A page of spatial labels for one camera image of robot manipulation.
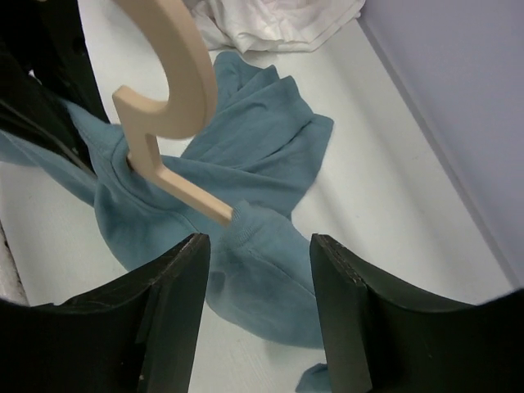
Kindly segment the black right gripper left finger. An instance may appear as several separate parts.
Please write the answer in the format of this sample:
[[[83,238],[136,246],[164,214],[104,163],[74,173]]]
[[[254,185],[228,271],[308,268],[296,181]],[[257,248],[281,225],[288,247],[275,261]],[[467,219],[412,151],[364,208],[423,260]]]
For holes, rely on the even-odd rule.
[[[206,293],[210,240],[61,305],[1,303],[4,392],[186,392]]]

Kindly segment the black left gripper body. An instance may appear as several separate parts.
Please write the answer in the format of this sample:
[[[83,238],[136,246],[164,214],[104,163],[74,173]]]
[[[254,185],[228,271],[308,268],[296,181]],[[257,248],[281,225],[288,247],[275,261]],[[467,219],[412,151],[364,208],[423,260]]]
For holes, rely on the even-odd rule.
[[[77,1],[3,1],[2,129],[93,175],[87,145],[61,104],[63,99],[108,120]]]

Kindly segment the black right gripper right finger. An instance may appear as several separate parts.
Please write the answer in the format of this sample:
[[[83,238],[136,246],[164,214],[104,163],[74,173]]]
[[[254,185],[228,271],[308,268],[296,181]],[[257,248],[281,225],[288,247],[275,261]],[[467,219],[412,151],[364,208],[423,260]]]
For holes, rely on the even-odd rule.
[[[327,235],[313,235],[309,253],[333,391],[522,391],[522,290],[470,305],[415,287]]]

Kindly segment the beige wooden hanger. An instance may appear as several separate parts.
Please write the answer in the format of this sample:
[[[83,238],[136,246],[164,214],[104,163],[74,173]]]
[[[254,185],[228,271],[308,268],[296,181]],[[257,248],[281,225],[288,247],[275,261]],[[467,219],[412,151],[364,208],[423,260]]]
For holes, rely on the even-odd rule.
[[[218,99],[215,72],[206,45],[181,1],[119,1],[158,57],[167,80],[165,101],[145,97],[128,86],[112,99],[129,146],[132,168],[150,183],[215,222],[226,226],[233,209],[163,163],[158,138],[197,135],[213,118]]]

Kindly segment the teal blue t shirt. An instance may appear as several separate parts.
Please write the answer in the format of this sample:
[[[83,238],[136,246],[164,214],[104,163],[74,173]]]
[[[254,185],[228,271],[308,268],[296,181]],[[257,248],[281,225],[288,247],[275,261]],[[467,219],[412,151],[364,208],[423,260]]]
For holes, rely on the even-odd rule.
[[[214,63],[218,105],[212,121],[165,166],[229,205],[218,224],[133,171],[121,126],[63,101],[88,148],[88,175],[58,154],[8,132],[5,163],[39,167],[94,209],[102,238],[128,270],[163,255],[192,233],[210,239],[206,303],[226,321],[285,346],[320,350],[323,338],[309,241],[291,214],[313,185],[332,134],[296,81],[235,52]]]

